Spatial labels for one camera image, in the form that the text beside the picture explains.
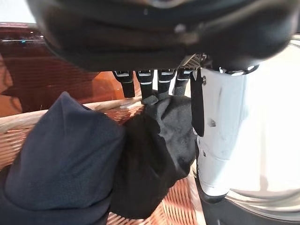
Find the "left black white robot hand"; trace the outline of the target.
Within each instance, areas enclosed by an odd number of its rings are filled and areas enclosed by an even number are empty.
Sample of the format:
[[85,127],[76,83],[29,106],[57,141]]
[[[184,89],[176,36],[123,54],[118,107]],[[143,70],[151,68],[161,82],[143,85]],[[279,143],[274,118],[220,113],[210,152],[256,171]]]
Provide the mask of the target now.
[[29,0],[49,48],[90,71],[190,76],[197,187],[208,203],[231,187],[247,75],[298,30],[297,0]]

